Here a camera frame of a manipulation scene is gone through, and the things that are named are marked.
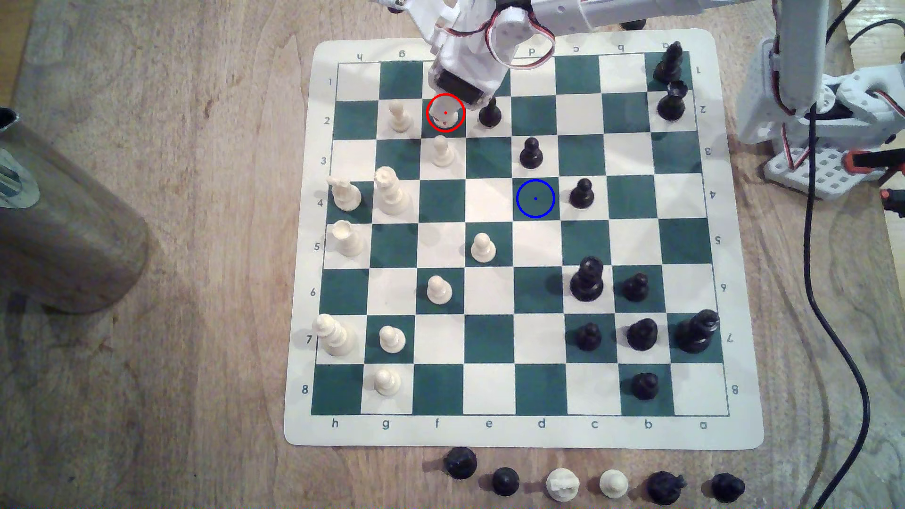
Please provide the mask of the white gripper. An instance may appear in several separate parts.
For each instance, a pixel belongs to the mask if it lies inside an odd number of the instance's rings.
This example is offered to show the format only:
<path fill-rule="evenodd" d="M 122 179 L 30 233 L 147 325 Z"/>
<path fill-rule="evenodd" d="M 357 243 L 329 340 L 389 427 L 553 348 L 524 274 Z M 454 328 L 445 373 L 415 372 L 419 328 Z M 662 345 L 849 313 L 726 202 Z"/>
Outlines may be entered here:
<path fill-rule="evenodd" d="M 443 37 L 428 83 L 459 99 L 491 99 L 509 71 L 538 67 L 556 49 L 555 35 L 537 20 L 529 1 L 472 1 L 461 18 L 479 21 L 473 28 L 447 27 L 453 8 L 444 1 L 386 1 L 386 7 L 409 14 L 425 41 Z M 534 35 L 549 40 L 548 52 L 531 64 L 515 64 L 518 46 Z"/>

